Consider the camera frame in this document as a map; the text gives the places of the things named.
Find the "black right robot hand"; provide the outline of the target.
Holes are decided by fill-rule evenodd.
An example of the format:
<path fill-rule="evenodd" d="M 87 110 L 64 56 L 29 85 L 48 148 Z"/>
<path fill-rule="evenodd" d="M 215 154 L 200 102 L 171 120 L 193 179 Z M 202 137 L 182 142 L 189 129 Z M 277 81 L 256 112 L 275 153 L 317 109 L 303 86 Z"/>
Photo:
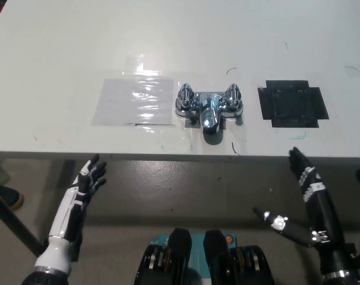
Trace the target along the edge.
<path fill-rule="evenodd" d="M 253 212 L 277 234 L 306 248 L 315 248 L 320 257 L 323 279 L 352 275 L 355 270 L 352 257 L 346 249 L 343 230 L 328 187 L 316 167 L 298 148 L 289 150 L 289 163 L 301 189 L 310 225 L 304 227 L 289 217 L 258 207 L 254 207 Z"/>

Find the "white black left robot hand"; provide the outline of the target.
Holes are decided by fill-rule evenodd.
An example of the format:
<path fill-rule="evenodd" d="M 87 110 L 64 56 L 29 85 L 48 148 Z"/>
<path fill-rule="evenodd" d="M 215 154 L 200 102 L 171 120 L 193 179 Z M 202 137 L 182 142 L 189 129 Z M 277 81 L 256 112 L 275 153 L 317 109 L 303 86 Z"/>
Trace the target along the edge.
<path fill-rule="evenodd" d="M 65 239 L 70 243 L 77 240 L 91 199 L 106 183 L 103 176 L 107 163 L 99 162 L 99 159 L 98 154 L 89 159 L 65 191 L 49 231 L 50 237 Z"/>

